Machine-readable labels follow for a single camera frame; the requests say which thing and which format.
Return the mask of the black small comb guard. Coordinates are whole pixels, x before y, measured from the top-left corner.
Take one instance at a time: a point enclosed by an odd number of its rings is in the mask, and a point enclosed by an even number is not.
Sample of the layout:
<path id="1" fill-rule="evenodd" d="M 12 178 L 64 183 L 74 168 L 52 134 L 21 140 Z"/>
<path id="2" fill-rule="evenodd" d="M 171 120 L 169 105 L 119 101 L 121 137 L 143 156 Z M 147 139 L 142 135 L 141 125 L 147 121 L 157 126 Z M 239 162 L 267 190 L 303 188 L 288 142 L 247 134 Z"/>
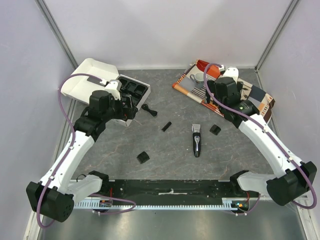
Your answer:
<path id="1" fill-rule="evenodd" d="M 221 128 L 219 126 L 217 126 L 216 124 L 214 124 L 210 130 L 209 130 L 212 134 L 214 134 L 215 136 L 217 136 L 220 132 L 221 132 Z"/>

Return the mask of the white clipper kit box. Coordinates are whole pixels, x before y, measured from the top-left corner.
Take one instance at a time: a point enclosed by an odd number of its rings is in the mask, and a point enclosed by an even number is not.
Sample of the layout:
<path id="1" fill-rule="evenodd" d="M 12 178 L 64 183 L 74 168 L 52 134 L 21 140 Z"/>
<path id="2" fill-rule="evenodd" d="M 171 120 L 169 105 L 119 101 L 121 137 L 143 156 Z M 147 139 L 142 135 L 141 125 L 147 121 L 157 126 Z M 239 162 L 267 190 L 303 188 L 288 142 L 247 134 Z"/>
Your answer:
<path id="1" fill-rule="evenodd" d="M 105 91 L 105 86 L 112 80 L 119 80 L 122 85 L 120 94 L 132 96 L 138 111 L 151 92 L 150 85 L 118 73 L 114 65 L 85 59 L 72 75 L 62 84 L 60 92 L 86 104 L 81 117 L 75 122 L 77 130 L 90 127 L 105 128 L 105 123 L 114 120 L 128 127 L 132 120 L 113 119 L 112 100 L 115 98 Z"/>

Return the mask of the black rectangular blade cover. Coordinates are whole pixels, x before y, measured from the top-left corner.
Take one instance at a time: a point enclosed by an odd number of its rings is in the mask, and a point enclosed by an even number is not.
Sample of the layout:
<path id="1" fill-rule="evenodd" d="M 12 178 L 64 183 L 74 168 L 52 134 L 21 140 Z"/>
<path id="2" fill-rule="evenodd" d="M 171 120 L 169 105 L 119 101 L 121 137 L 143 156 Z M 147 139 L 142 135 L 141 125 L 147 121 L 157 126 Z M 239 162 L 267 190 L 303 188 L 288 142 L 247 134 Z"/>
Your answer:
<path id="1" fill-rule="evenodd" d="M 162 132 L 165 132 L 171 125 L 172 125 L 172 122 L 169 121 L 169 122 L 161 129 L 161 131 L 162 131 Z"/>

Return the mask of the black comb guard attachment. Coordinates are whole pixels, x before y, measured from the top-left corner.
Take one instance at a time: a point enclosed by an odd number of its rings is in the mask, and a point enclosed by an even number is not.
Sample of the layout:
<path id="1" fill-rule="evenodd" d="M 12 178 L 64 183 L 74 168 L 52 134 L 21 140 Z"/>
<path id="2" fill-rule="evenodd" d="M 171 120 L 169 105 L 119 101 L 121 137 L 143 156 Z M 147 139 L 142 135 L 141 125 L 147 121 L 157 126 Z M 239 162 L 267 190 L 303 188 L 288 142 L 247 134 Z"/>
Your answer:
<path id="1" fill-rule="evenodd" d="M 145 151 L 143 151 L 136 157 L 136 159 L 140 164 L 144 164 L 150 159 L 150 157 Z"/>

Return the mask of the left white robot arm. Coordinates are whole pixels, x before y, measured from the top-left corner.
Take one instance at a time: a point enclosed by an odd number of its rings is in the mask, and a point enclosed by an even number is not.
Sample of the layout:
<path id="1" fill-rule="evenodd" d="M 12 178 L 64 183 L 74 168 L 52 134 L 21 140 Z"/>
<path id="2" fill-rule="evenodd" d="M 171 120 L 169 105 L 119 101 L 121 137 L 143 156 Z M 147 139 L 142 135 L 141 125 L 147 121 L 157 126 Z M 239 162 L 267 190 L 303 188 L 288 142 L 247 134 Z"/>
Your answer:
<path id="1" fill-rule="evenodd" d="M 70 184 L 70 180 L 84 155 L 106 129 L 106 123 L 110 120 L 132 120 L 137 111 L 129 94 L 121 93 L 116 99 L 104 90 L 92 92 L 89 104 L 71 125 L 70 139 L 58 159 L 39 182 L 31 181 L 26 187 L 40 227 L 43 227 L 40 216 L 62 223 L 74 206 L 86 197 L 111 196 L 107 174 L 94 170 L 76 183 Z"/>

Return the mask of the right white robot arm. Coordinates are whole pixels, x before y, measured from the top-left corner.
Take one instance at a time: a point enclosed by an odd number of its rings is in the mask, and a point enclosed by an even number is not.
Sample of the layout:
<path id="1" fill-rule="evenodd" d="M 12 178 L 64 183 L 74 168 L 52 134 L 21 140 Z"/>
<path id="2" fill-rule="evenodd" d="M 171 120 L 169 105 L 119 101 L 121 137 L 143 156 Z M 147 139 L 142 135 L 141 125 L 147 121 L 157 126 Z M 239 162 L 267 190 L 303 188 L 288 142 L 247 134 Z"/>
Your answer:
<path id="1" fill-rule="evenodd" d="M 270 165 L 272 174 L 257 174 L 241 171 L 235 181 L 229 184 L 229 191 L 235 197 L 246 191 L 266 194 L 280 206 L 295 202 L 296 198 L 311 192 L 317 205 L 313 181 L 317 167 L 311 161 L 303 162 L 292 153 L 273 133 L 259 110 L 250 100 L 241 99 L 241 83 L 231 77 L 205 80 L 204 85 L 213 102 L 218 105 L 224 118 L 245 134 L 261 152 Z"/>

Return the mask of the black silver hair clipper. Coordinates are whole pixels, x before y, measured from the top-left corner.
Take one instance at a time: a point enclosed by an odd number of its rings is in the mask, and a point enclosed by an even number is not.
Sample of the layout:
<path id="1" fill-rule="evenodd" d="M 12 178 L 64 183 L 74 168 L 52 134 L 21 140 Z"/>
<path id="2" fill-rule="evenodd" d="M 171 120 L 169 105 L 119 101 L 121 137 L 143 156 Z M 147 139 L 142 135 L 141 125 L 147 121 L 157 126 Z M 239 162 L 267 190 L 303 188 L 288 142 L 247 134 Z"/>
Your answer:
<path id="1" fill-rule="evenodd" d="M 193 154 L 196 158 L 199 158 L 201 155 L 201 125 L 192 124 L 191 130 Z"/>

